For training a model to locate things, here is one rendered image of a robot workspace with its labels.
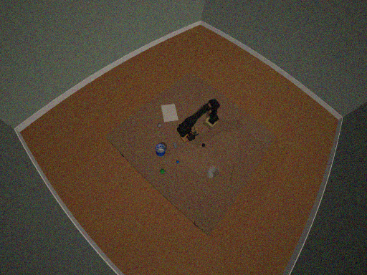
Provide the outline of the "blue cup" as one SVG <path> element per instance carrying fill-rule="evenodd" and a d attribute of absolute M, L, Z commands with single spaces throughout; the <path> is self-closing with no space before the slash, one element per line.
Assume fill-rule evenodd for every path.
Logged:
<path fill-rule="evenodd" d="M 157 146 L 155 147 L 155 150 L 156 150 L 156 155 L 158 157 L 162 157 L 165 154 L 166 147 L 164 144 L 157 144 Z"/>

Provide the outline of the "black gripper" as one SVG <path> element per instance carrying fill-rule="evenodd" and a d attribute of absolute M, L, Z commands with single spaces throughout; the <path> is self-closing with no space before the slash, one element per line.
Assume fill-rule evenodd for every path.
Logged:
<path fill-rule="evenodd" d="M 183 123 L 181 123 L 181 124 L 179 124 L 179 127 L 180 126 L 182 126 L 183 125 Z M 192 130 L 192 128 L 191 128 L 191 130 Z M 187 132 L 187 134 L 189 135 L 188 136 L 188 140 L 189 141 L 192 141 L 192 140 L 194 140 L 195 139 L 195 136 L 194 136 L 194 134 L 192 135 L 190 132 L 191 132 L 191 130 L 187 130 L 186 132 Z"/>

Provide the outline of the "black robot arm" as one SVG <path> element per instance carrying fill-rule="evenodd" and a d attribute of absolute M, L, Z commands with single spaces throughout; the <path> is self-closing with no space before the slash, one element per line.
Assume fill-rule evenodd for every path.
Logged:
<path fill-rule="evenodd" d="M 211 107 L 208 106 L 208 103 L 210 103 Z M 217 113 L 217 109 L 219 109 L 220 104 L 218 103 L 218 101 L 216 99 L 211 99 L 208 101 L 208 103 L 206 103 L 204 105 L 203 108 L 201 108 L 197 113 L 195 113 L 193 116 L 187 117 L 182 123 L 183 125 L 180 127 L 177 127 L 177 131 L 179 133 L 179 135 L 181 137 L 185 137 L 185 135 L 187 135 L 187 130 L 190 130 L 194 124 L 196 123 L 196 121 L 207 111 L 211 110 L 211 113 L 209 114 L 209 116 L 211 117 L 208 121 L 213 125 L 215 123 L 215 121 L 217 121 L 218 115 Z"/>

